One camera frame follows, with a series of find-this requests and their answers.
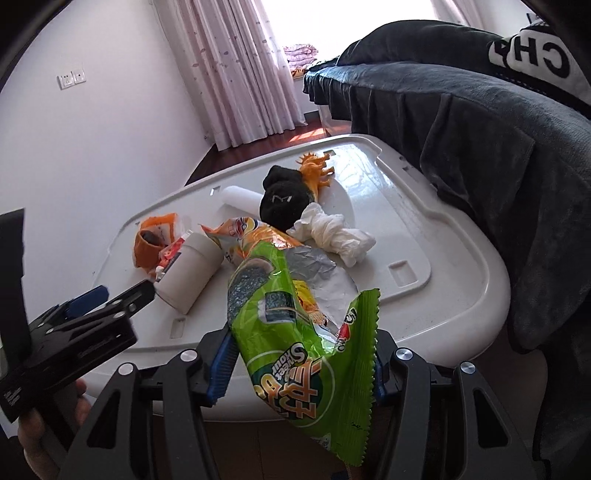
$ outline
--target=white foam roll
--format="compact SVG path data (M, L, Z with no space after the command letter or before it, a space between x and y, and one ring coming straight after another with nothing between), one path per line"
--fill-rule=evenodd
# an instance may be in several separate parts
M259 208L261 207L262 193L231 185L224 188L221 195L222 202L226 205L242 210L254 218L260 218Z

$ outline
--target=white cylindrical container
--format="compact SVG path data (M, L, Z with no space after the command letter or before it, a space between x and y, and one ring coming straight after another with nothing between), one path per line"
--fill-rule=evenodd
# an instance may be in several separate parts
M154 284L158 296L187 314L223 261L222 250L205 235L192 233Z
M231 185L222 190L221 198L226 205L242 210L250 214L251 217L260 218L262 193Z

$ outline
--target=metal screw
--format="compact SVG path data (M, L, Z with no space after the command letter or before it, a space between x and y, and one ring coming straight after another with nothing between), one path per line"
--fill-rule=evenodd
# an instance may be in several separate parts
M133 364L123 364L117 370L119 375L129 375L132 371L134 371Z
M399 348L396 350L396 356L400 360L410 360L413 357L413 353L408 348Z
M185 350L181 353L181 360L183 362L192 362L197 358L197 352L195 350Z
M460 364L460 369L468 375L472 375L476 371L476 367L472 362L462 362Z

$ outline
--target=green snack bag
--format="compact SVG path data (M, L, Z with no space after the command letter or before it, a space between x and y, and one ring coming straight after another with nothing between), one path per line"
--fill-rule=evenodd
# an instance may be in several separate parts
M254 247L230 280L228 322L256 394L359 466L373 401L379 290L359 293L336 325L312 320L303 307L310 292L301 280L294 285L286 252L267 242Z

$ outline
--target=pink curtain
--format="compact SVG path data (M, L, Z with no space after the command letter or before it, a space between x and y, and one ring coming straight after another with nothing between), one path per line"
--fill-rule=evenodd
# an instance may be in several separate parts
M275 42L261 0L155 4L187 89L197 110L205 112L218 149L306 124L285 53Z

